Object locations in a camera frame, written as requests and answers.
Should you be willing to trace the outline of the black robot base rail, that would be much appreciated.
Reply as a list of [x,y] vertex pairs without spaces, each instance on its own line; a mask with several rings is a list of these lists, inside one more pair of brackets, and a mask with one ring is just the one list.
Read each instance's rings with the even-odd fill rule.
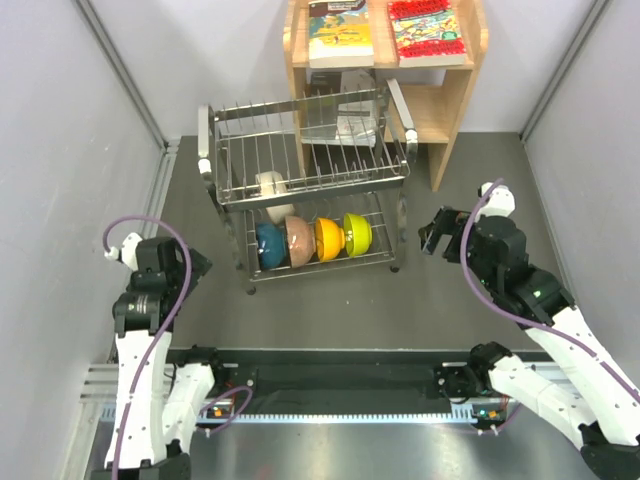
[[170,349],[167,361],[212,365],[218,395],[247,386],[247,415],[300,417],[447,413],[452,401],[494,397],[466,350]]

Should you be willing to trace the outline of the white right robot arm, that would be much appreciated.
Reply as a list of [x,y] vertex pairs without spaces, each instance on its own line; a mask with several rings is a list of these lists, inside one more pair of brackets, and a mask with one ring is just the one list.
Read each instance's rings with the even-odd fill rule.
[[444,258],[464,265],[465,276],[485,288],[481,299],[541,346],[566,375],[567,391],[547,380],[506,347],[475,346],[467,384],[476,394],[514,398],[559,431],[600,479],[639,476],[639,391],[615,366],[557,277],[530,263],[526,236],[507,217],[481,217],[441,208],[418,231],[421,251],[434,253],[450,238]]

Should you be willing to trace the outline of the steel two-tier dish rack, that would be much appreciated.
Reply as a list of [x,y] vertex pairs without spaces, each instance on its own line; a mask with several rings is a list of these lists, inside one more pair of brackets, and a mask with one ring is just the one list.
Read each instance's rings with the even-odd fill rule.
[[[370,90],[337,94],[354,102],[376,103],[376,143],[370,146],[305,144],[308,105],[321,97],[214,109],[197,113],[198,169],[224,227],[234,268],[245,292],[252,295],[260,281],[327,270],[386,263],[398,272],[407,244],[407,199],[404,183],[418,150],[418,134],[395,79]],[[285,194],[261,197],[255,175],[277,171]],[[341,221],[349,211],[372,224],[368,252],[350,257],[346,251],[332,261],[317,256],[293,268],[287,253],[271,270],[260,266],[256,225],[274,224],[266,208],[291,203],[308,224],[320,216]]]

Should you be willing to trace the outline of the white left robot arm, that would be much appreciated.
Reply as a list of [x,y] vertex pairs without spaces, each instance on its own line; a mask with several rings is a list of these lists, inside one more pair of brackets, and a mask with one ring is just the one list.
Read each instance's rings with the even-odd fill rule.
[[165,367],[173,329],[164,323],[209,271],[210,261],[184,252],[171,237],[129,234],[108,258],[131,269],[129,284],[112,308],[118,358],[114,431],[94,479],[187,479],[189,450],[206,396],[220,394],[227,374],[215,353],[192,347],[174,361],[172,385]]

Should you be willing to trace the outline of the dark blue bowl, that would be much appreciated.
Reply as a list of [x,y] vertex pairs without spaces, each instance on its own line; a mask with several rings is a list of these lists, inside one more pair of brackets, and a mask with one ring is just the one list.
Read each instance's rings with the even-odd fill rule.
[[279,267],[287,255],[286,237],[283,231],[271,223],[256,225],[257,252],[264,270]]

